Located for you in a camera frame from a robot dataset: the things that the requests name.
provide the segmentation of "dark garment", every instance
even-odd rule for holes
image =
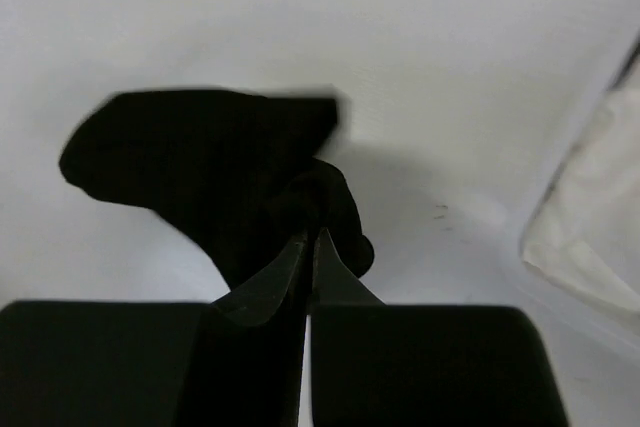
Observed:
[[[360,277],[373,248],[355,202],[342,173],[313,158],[337,123],[333,97],[123,93],[78,127],[60,170],[95,199],[154,210],[211,257],[231,289],[292,234],[321,227]]]

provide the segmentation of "white surface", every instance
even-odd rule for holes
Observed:
[[[598,108],[524,238],[523,260],[640,332],[640,63]]]
[[[377,250],[367,285],[389,302],[519,305],[548,343],[574,425],[640,425],[633,339],[595,329],[607,319],[544,290],[518,260],[519,236],[629,48],[639,9],[0,0],[0,302],[218,297],[208,259],[161,221],[65,185],[63,142],[115,90],[331,83],[352,101],[347,140],[327,156]]]

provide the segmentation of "black cloth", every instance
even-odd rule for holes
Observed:
[[[342,173],[313,157],[337,123],[331,96],[121,93],[80,124],[60,170],[95,199],[155,211],[211,257],[231,289],[292,234],[321,227],[360,277],[373,248],[356,204]]]

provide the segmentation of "white cloth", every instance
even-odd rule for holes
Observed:
[[[640,314],[640,62],[567,159],[525,235],[523,260],[608,313]]]

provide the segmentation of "plastic bin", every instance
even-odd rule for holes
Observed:
[[[64,141],[113,91],[332,84],[350,119],[325,156],[377,250],[365,283],[521,307],[574,425],[640,425],[640,339],[519,260],[639,26],[640,0],[0,0],[0,303],[219,297],[172,228],[64,184]]]

